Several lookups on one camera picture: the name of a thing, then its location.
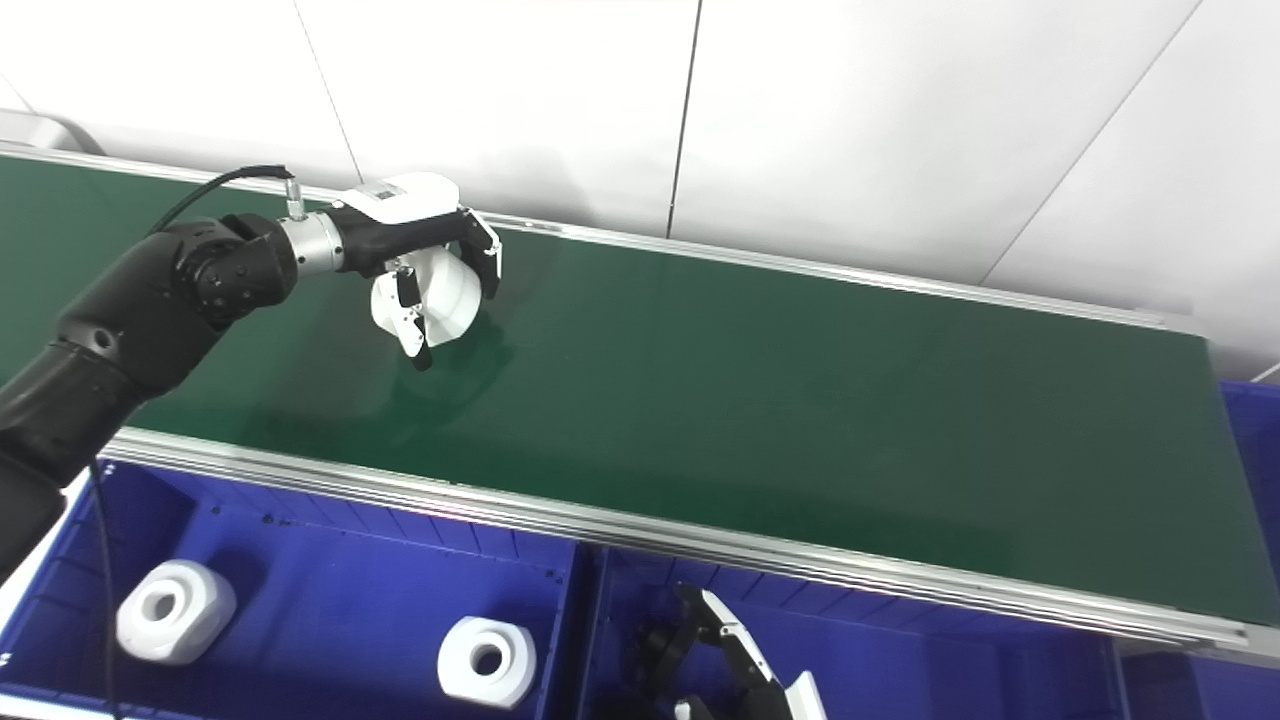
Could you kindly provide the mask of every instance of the white object in gripper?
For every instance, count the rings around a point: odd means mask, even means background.
[[[115,639],[138,660],[187,665],[200,657],[236,614],[225,578],[191,560],[169,560],[147,573],[115,614]]]
[[[426,342],[435,347],[462,337],[480,310],[480,278],[457,255],[445,247],[415,250],[399,258],[413,268],[422,297],[419,305],[401,305],[396,273],[384,273],[374,281],[369,305],[374,323],[397,336],[404,352],[412,357]],[[422,318],[422,331],[415,318]]]
[[[527,629],[475,616],[458,620],[444,635],[435,667],[444,694],[502,710],[520,703],[536,669]]]

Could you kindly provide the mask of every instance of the white plastic part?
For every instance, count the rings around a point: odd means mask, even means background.
[[[791,708],[795,720],[827,720],[827,708],[822,705],[822,696],[818,694],[818,683],[809,670],[800,673],[796,682],[787,688],[787,707]]]
[[[378,327],[398,337],[404,352],[417,355],[424,334],[413,319],[421,314],[428,347],[449,342],[467,332],[480,310],[480,278],[457,255],[444,247],[415,250],[401,256],[413,268],[422,302],[403,307],[396,287],[396,273],[374,281],[369,299],[370,314]]]
[[[161,665],[187,665],[204,655],[236,614],[225,578],[191,560],[169,560],[147,573],[115,614],[125,652]]]
[[[338,196],[384,225],[444,215],[458,209],[458,186],[435,173],[406,173],[365,183]]]
[[[502,710],[520,703],[534,684],[536,669],[538,653],[529,630],[475,616],[458,620],[444,635],[435,667],[444,694]]]

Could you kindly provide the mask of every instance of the black robotic arm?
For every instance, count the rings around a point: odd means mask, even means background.
[[[484,297],[497,292],[498,237],[445,178],[399,176],[303,214],[292,176],[268,168],[289,183],[289,218],[166,218],[72,301],[55,340],[0,388],[0,582],[63,512],[61,488],[129,415],[182,383],[236,320],[288,299],[300,278],[406,275],[402,256],[457,242]],[[401,305],[420,307],[417,295],[413,284]],[[428,364],[424,331],[415,365]]]

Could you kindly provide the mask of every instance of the gripper in bin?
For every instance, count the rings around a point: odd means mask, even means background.
[[[751,633],[721,598],[686,583],[676,584],[675,592],[682,621],[675,626],[659,623],[641,638],[641,691],[650,702],[671,687],[694,642],[703,642],[724,653],[740,688],[737,707],[714,712],[700,697],[689,696],[676,701],[676,720],[827,720],[812,673],[801,673],[790,688],[783,688]]]

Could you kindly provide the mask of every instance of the robotic arm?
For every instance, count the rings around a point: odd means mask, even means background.
[[[288,218],[157,223],[72,301],[54,342],[0,388],[0,582],[60,516],[59,491],[128,416],[182,383],[236,320],[283,302],[300,278],[376,278],[374,319],[419,369],[497,292],[502,243],[458,205],[451,181],[398,176],[302,213],[297,183],[275,170]]]

